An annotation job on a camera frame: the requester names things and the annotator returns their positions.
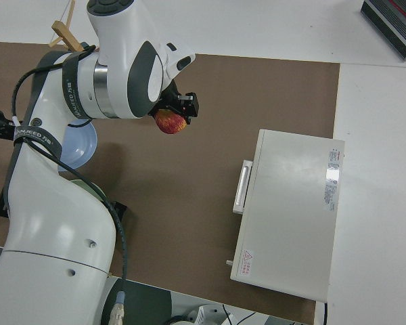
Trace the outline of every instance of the label sticker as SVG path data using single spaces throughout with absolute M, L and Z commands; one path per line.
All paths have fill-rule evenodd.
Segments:
M 335 211 L 337 208 L 337 187 L 340 181 L 340 155 L 339 149 L 332 149 L 328 154 L 328 168 L 326 169 L 325 210 Z
M 253 251 L 250 251 L 249 249 L 242 250 L 242 258 L 241 258 L 241 263 L 239 265 L 239 267 L 240 267 L 239 274 L 241 276 L 250 276 L 253 258 L 254 258 Z

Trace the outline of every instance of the white box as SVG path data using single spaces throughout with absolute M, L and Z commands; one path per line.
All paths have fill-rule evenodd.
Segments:
M 231 279 L 327 301 L 344 142 L 260 130 Z

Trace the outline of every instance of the apple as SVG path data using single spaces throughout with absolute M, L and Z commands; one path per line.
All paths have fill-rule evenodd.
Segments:
M 165 109 L 159 109 L 156 112 L 155 123 L 162 132 L 167 134 L 175 134 L 187 126 L 187 122 L 182 116 Z

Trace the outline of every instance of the white robotic arm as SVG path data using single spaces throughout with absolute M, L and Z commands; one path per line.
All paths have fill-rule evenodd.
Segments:
M 195 55 L 158 34 L 141 0 L 90 0 L 87 9 L 100 52 L 47 54 L 39 66 L 55 70 L 36 73 L 16 127 L 3 191 L 10 225 L 0 258 L 0 324 L 92 325 L 112 260 L 108 206 L 60 177 L 39 150 L 59 158 L 75 118 L 139 118 L 159 108 L 188 123 L 197 116 L 195 94 L 181 96 L 173 80 Z

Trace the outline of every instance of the wire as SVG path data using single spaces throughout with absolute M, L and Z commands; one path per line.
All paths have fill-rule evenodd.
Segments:
M 88 125 L 91 121 L 93 121 L 92 118 L 89 118 L 87 121 L 85 121 L 82 124 L 68 124 L 69 127 L 85 127 L 86 125 Z
M 227 310 L 225 310 L 224 304 L 223 304 L 223 309 L 224 309 L 225 315 L 227 316 L 227 319 L 229 320 L 230 325 L 233 325 L 233 324 L 231 323 L 231 320 L 230 320 L 229 314 L 227 313 Z M 256 313 L 256 312 L 251 313 L 250 315 L 246 316 L 245 318 L 242 318 L 239 322 L 236 323 L 236 325 L 241 324 L 244 320 L 247 320 L 248 318 L 250 318 L 251 316 L 253 316 L 255 313 Z
M 323 315 L 323 325 L 326 325 L 327 320 L 328 320 L 328 304 L 325 303 L 325 314 Z
M 225 315 L 227 316 L 227 319 L 229 320 L 230 325 L 233 325 L 233 324 L 231 323 L 230 316 L 229 316 L 229 314 L 227 313 L 227 310 L 225 310 L 224 304 L 223 304 L 223 309 L 224 309 Z
M 246 316 L 245 318 L 242 318 L 236 325 L 239 325 L 239 324 L 241 324 L 244 320 L 246 320 L 246 319 L 248 319 L 248 318 L 250 318 L 251 316 L 253 316 L 254 314 L 255 314 L 256 312 L 254 312 L 254 313 L 252 313 L 252 314 L 250 314 L 250 315 L 248 315 L 248 316 Z
M 93 185 L 91 181 L 89 181 L 86 177 L 81 175 L 75 169 L 69 167 L 64 162 L 57 159 L 55 156 L 49 154 L 48 152 L 40 149 L 40 147 L 36 146 L 31 139 L 23 137 L 24 143 L 27 144 L 30 148 L 37 151 L 42 156 L 48 158 L 52 162 L 56 163 L 57 165 L 63 167 L 65 170 L 71 172 L 73 175 L 77 176 L 83 182 L 86 183 L 99 197 L 101 198 L 102 203 L 108 209 L 108 212 L 111 214 L 114 223 L 116 224 L 118 233 L 120 234 L 121 242 L 122 242 L 122 291 L 125 291 L 125 282 L 127 281 L 127 272 L 128 272 L 128 247 L 127 247 L 127 239 L 125 237 L 125 231 L 123 230 L 122 223 L 117 215 L 116 210 L 110 203 L 110 201 L 106 198 L 104 193 L 98 189 L 96 186 Z
M 87 56 L 89 56 L 90 54 L 92 54 L 93 51 L 95 51 L 96 46 L 95 45 L 91 45 L 88 48 L 85 49 L 85 51 L 81 54 L 81 56 L 78 58 L 79 61 L 81 61 L 82 59 L 86 58 Z M 16 86 L 14 88 L 14 92 L 12 93 L 12 101 L 11 101 L 11 112 L 12 112 L 12 116 L 17 116 L 16 115 L 16 97 L 18 94 L 18 91 L 21 88 L 21 85 L 23 84 L 23 82 L 32 74 L 34 73 L 40 73 L 40 72 L 49 72 L 49 71 L 54 71 L 57 69 L 60 69 L 63 66 L 63 62 L 62 63 L 57 63 L 57 64 L 52 64 L 51 66 L 42 66 L 39 68 L 34 68 L 26 73 L 24 73 L 22 75 L 22 77 L 20 78 L 20 80 L 18 80 L 18 82 L 16 83 Z

